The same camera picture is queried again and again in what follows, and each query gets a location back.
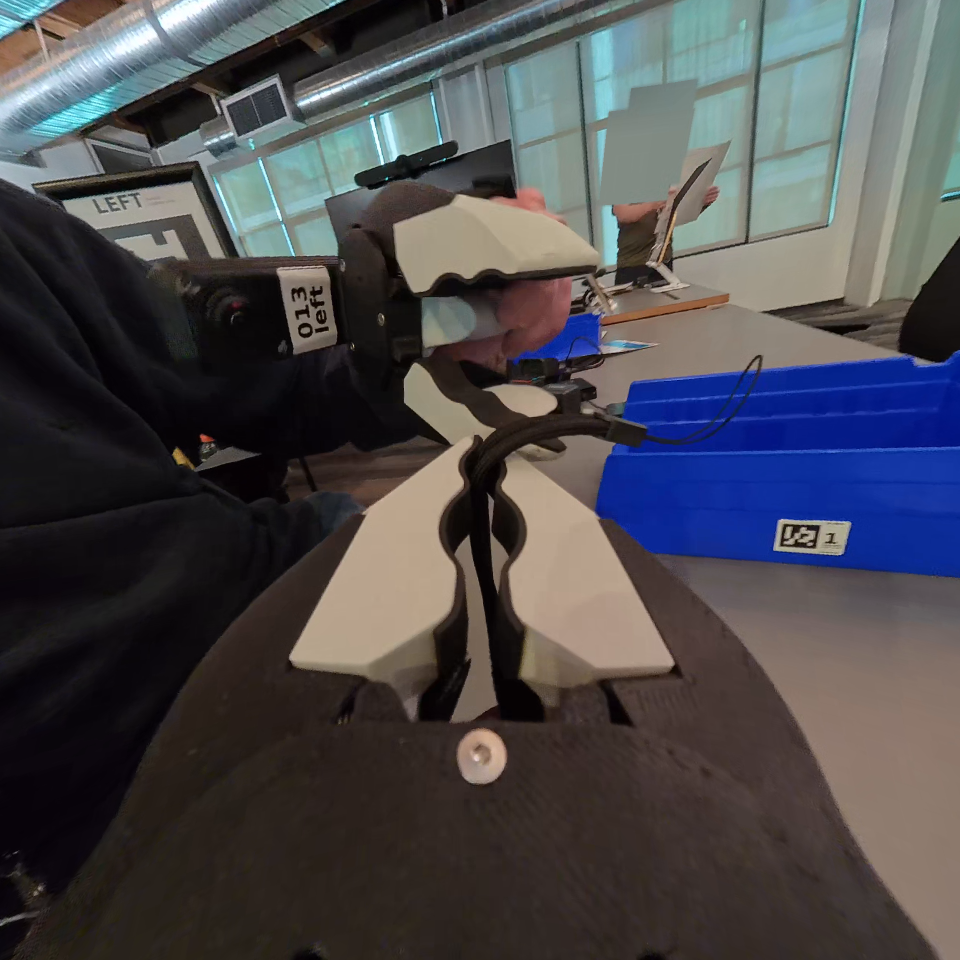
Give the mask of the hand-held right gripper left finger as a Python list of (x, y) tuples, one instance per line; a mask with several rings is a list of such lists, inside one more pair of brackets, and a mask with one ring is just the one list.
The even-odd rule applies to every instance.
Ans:
[(466, 578), (457, 550), (471, 509), (463, 438), (359, 518), (290, 653), (300, 670), (384, 684), (470, 671)]

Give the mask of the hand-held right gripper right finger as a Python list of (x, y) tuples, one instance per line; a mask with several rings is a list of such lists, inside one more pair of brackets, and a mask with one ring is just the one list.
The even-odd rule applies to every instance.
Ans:
[(493, 658), (528, 687), (662, 676), (675, 660), (595, 513), (532, 463), (510, 458), (491, 534), (505, 551)]

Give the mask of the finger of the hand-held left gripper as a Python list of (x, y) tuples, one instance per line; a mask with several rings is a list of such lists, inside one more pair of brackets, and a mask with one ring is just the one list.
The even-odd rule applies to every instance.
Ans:
[(456, 195), (393, 226), (394, 259), (418, 297), (592, 274), (600, 253), (544, 212)]
[(414, 415), (419, 435), (447, 446), (488, 438), (507, 426), (559, 412), (556, 396), (526, 384), (482, 387), (474, 380), (489, 370), (451, 359), (420, 359), (402, 380), (402, 400)]

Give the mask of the large blue bin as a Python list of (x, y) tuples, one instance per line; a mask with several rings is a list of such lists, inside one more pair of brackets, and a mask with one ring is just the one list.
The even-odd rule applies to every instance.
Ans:
[(616, 446), (596, 513), (657, 554), (957, 578), (958, 364), (765, 369), (718, 434)]

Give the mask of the person's left forearm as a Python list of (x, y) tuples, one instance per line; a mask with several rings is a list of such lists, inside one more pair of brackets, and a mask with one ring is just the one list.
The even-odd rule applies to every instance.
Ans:
[(285, 459), (439, 437), (399, 399), (367, 382), (344, 346), (220, 373), (156, 366), (136, 407), (166, 441), (191, 444), (206, 435), (222, 447)]

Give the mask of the person's left hand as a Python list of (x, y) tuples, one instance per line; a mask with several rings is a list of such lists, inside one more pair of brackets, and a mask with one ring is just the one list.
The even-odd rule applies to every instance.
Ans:
[[(426, 193), (435, 205), (430, 210), (448, 204), (456, 195), (475, 198), (433, 187)], [(514, 198), (483, 200), (543, 212), (567, 224), (548, 208), (537, 188), (521, 187)], [(424, 296), (424, 353), (502, 370), (508, 360), (538, 349), (562, 330), (570, 314), (571, 282), (572, 277), (520, 280), (455, 295)]]

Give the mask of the black tv screen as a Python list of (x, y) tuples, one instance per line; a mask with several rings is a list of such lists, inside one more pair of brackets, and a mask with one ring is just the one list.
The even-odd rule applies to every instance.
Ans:
[(341, 241), (357, 218), (388, 186), (396, 183), (437, 187), (455, 194), (489, 199), (515, 198), (517, 180), (512, 144), (504, 140), (476, 150), (459, 153), (449, 162), (418, 178), (404, 179), (378, 189), (355, 186), (325, 201), (330, 225), (336, 241)]

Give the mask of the small blue bin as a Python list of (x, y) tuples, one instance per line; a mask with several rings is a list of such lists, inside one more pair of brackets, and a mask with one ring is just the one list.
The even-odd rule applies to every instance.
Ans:
[(545, 345), (526, 351), (514, 362), (536, 360), (567, 362), (581, 357), (594, 357), (602, 353), (604, 343), (604, 315), (581, 313), (570, 316), (566, 325)]

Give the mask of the framed tag sign board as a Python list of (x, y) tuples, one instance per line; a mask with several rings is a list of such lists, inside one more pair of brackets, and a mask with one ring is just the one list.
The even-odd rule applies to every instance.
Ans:
[(240, 256), (198, 161), (41, 181), (32, 189), (143, 261)]

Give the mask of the small wooden table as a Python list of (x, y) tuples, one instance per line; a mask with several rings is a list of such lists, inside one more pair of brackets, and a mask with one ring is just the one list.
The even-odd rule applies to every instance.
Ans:
[(587, 289), (583, 295), (582, 309), (578, 308), (573, 313), (575, 315), (596, 314), (602, 326), (610, 327), (697, 309), (725, 306), (729, 302), (728, 293), (697, 284), (678, 290), (652, 287), (630, 288), (620, 293), (615, 293), (612, 288), (605, 288), (605, 294), (600, 299), (593, 291)]

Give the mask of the silver ceiling pipe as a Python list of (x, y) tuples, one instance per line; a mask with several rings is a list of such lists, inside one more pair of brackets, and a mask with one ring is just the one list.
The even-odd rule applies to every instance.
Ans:
[(305, 119), (340, 113), (393, 88), (432, 79), (495, 47), (525, 42), (556, 25), (579, 26), (619, 13), (631, 2), (487, 1), (358, 54), (298, 81), (293, 104)]

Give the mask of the ceiling vent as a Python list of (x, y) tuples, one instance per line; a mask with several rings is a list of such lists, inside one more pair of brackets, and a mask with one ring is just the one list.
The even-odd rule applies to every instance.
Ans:
[(300, 121), (296, 104), (280, 75), (272, 75), (221, 99), (226, 126), (236, 140)]

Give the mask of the black chair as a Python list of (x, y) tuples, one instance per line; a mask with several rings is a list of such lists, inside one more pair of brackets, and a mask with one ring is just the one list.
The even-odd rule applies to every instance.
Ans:
[(942, 363), (959, 351), (959, 240), (920, 287), (901, 324), (897, 349)]

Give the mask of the large silver ceiling duct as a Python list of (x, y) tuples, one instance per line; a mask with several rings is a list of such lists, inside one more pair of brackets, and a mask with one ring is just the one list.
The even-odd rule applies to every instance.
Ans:
[(128, 2), (2, 75), (2, 155), (43, 149), (337, 5)]

